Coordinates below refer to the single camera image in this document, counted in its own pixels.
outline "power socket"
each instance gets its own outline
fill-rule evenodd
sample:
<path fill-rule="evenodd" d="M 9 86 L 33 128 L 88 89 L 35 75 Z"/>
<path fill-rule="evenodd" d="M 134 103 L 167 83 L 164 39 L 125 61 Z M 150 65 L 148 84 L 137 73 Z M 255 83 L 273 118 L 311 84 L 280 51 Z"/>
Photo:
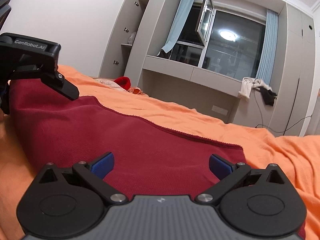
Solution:
<path fill-rule="evenodd" d="M 223 109 L 223 108 L 215 106 L 215 105 L 213 105 L 211 110 L 214 111 L 214 112 L 217 112 L 219 114 L 222 114 L 224 116 L 228 115 L 228 110 L 227 109 Z"/>

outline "blue gripper pad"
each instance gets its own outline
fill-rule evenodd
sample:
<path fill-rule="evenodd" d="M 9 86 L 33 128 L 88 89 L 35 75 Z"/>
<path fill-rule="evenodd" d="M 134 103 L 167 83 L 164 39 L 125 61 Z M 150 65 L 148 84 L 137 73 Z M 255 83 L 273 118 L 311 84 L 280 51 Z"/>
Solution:
<path fill-rule="evenodd" d="M 209 158 L 209 169 L 220 180 L 232 173 L 232 167 L 214 155 Z"/>
<path fill-rule="evenodd" d="M 114 165 L 115 157 L 112 153 L 109 153 L 92 164 L 90 171 L 100 179 L 103 179 L 110 171 L 112 171 Z"/>

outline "red fabric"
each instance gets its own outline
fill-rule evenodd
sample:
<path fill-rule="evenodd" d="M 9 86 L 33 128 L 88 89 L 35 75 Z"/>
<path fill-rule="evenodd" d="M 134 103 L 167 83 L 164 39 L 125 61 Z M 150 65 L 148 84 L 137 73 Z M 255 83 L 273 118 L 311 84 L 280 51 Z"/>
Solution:
<path fill-rule="evenodd" d="M 305 226 L 306 226 L 306 222 L 304 221 L 302 224 L 302 227 L 298 233 L 298 235 L 302 238 L 302 239 L 306 239 L 306 230 L 305 230 Z"/>
<path fill-rule="evenodd" d="M 128 77 L 119 77 L 119 78 L 115 79 L 114 82 L 117 83 L 120 87 L 122 87 L 123 89 L 125 89 L 127 91 L 131 87 L 131 82 Z"/>
<path fill-rule="evenodd" d="M 111 151 L 115 167 L 104 179 L 134 194 L 195 197 L 218 179 L 211 154 L 244 162 L 240 146 L 188 135 L 105 108 L 95 97 L 70 101 L 40 80 L 12 81 L 10 111 L 20 143 L 38 171 L 54 162 L 69 167 Z"/>

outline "light blue curtain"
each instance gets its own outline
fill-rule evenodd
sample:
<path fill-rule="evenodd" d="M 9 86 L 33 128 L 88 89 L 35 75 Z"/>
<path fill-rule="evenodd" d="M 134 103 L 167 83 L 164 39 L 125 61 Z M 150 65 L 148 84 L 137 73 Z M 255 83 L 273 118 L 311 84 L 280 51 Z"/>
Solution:
<path fill-rule="evenodd" d="M 266 32 L 256 78 L 261 78 L 267 85 L 270 84 L 273 64 L 275 62 L 278 37 L 278 14 L 267 10 Z"/>
<path fill-rule="evenodd" d="M 171 25 L 167 41 L 165 42 L 165 45 L 162 47 L 165 53 L 168 53 L 170 50 L 172 50 L 173 46 L 176 44 L 182 31 L 182 28 L 186 23 L 193 2 L 194 0 L 180 0 L 179 7 Z"/>

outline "metal screw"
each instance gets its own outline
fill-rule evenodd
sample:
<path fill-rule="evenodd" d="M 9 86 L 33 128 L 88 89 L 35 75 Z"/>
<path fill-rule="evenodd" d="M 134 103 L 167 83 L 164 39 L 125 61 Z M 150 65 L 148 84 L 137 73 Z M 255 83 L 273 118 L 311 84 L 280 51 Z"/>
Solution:
<path fill-rule="evenodd" d="M 197 196 L 198 200 L 204 203 L 210 202 L 211 200 L 213 200 L 213 196 L 211 196 L 210 194 L 200 194 Z"/>
<path fill-rule="evenodd" d="M 126 200 L 126 196 L 123 194 L 113 194 L 110 199 L 114 202 L 123 202 Z"/>

